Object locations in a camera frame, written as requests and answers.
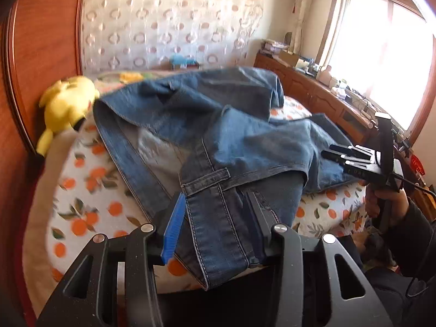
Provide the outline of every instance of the pikachu plush toy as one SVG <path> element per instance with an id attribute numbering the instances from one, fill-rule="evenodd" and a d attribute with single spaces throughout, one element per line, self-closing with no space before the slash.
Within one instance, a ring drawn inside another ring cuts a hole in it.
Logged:
<path id="1" fill-rule="evenodd" d="M 46 129 L 38 140 L 36 152 L 45 157 L 53 135 L 75 127 L 99 96 L 94 83 L 85 76 L 59 80 L 49 87 L 39 101 L 39 107 L 45 107 Z"/>

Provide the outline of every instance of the person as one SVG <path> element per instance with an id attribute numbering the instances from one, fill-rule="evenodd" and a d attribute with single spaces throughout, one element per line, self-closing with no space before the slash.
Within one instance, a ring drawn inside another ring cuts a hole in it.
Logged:
<path id="1" fill-rule="evenodd" d="M 380 213 L 378 199 L 392 201 L 389 229 L 382 237 L 401 271 L 400 275 L 385 267 L 372 268 L 365 273 L 369 283 L 394 326 L 427 326 L 430 321 L 434 324 L 436 238 L 431 224 L 404 190 L 376 190 L 369 184 L 365 199 L 366 212 L 372 218 Z M 413 277 L 416 279 L 407 291 Z"/>

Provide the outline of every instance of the person's arm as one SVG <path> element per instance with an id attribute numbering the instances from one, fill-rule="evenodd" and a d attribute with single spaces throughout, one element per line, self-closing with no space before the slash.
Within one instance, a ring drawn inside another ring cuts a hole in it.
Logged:
<path id="1" fill-rule="evenodd" d="M 407 199 L 404 191 L 396 193 L 390 190 L 366 190 L 366 211 L 371 217 L 377 217 L 380 208 L 377 198 L 392 201 L 390 228 L 383 235 L 404 276 L 415 276 L 419 264 L 427 250 L 432 227 L 414 202 Z M 427 281 L 436 274 L 436 238 L 433 238 L 428 257 L 418 279 Z"/>

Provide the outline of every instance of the curtain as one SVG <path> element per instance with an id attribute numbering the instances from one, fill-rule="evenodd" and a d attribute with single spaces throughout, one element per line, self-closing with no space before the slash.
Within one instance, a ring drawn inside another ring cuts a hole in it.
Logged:
<path id="1" fill-rule="evenodd" d="M 296 14 L 296 23 L 292 33 L 290 50 L 296 54 L 300 54 L 301 52 L 302 29 L 311 4 L 312 0 L 295 0 L 294 13 Z"/>

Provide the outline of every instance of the plush toy ear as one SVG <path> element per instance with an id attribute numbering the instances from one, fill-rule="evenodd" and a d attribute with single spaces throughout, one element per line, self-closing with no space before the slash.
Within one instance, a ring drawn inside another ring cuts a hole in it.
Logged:
<path id="1" fill-rule="evenodd" d="M 44 107 L 54 96 L 56 96 L 59 92 L 66 89 L 68 86 L 68 82 L 61 82 L 60 80 L 56 81 L 53 86 L 50 86 L 45 90 L 41 99 L 39 100 L 39 108 Z"/>

